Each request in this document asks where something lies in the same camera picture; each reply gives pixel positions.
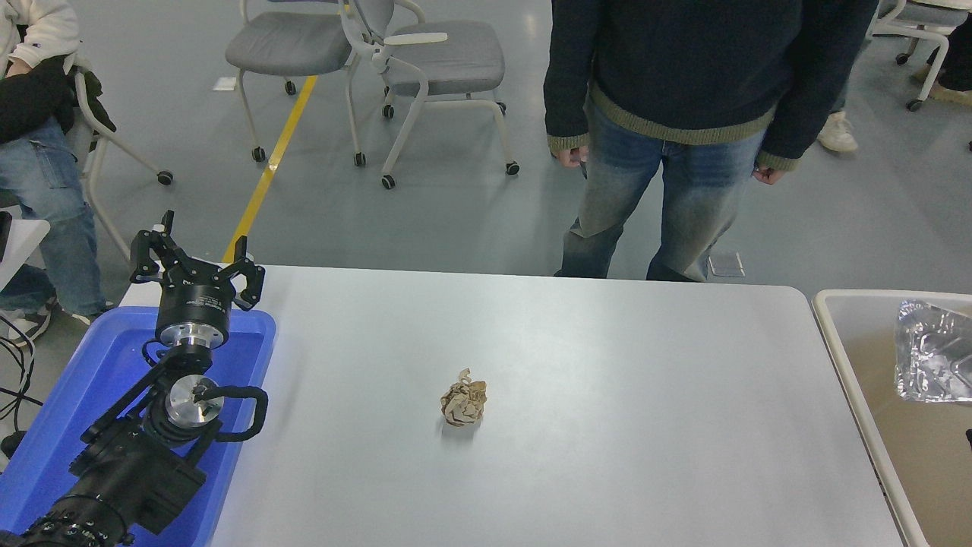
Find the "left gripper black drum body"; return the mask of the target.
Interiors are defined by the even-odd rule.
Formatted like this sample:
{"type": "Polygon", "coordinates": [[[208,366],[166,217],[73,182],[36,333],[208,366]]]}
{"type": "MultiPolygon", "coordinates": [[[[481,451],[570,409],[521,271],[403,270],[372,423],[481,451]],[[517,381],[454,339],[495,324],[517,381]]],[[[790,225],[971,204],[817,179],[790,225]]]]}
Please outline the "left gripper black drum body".
{"type": "Polygon", "coordinates": [[[231,283],[215,283],[212,276],[193,281],[185,277],[183,270],[167,270],[161,277],[156,329],[163,331],[177,324],[194,323],[226,331],[232,300],[231,283]]]}

